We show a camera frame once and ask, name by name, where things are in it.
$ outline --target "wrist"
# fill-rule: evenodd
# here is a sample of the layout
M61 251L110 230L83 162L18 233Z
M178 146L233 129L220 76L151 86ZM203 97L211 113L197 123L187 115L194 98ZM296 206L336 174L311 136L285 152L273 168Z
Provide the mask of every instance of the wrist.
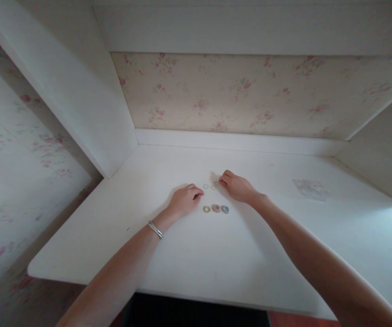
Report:
M262 203L271 203L270 198L263 193L254 194L248 201L247 204L252 208L256 209Z
M178 219L179 215L177 213L166 208L153 219L153 223L162 233L165 233Z

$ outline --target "wooden floor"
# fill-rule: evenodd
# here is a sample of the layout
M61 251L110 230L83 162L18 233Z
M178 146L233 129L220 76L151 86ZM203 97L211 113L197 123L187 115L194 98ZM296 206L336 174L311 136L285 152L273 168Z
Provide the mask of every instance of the wooden floor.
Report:
M280 312L268 312L271 327L341 327L332 320L315 319Z

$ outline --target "floral wallpaper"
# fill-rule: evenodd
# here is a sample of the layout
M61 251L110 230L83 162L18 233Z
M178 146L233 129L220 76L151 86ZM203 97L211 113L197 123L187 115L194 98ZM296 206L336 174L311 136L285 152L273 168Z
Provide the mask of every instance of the floral wallpaper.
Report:
M26 267L101 179L0 47L0 326L54 326L76 298Z
M111 55L137 128L346 139L392 98L392 58Z

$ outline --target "bangle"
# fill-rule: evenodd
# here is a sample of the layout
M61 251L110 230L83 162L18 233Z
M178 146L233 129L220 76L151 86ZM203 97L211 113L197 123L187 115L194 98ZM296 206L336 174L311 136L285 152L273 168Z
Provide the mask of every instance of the bangle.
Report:
M159 239L162 239L162 238L164 237L164 235L159 231L159 229L156 228L156 226L154 225L154 223L153 223L152 220L149 220L148 225L149 225L150 228L153 229L153 231L154 231L155 233L158 234Z

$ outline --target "shelf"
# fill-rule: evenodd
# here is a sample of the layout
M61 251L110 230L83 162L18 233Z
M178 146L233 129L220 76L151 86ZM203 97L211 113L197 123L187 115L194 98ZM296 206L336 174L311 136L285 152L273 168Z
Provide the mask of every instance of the shelf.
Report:
M164 208L171 190L213 185L225 169L246 177L333 248L392 304L392 199L337 160L295 154L139 145L30 263L33 277L87 284ZM292 179L321 182L319 202ZM293 266L265 222L219 187L161 241L141 292L314 317L333 314ZM202 211L225 204L230 214Z

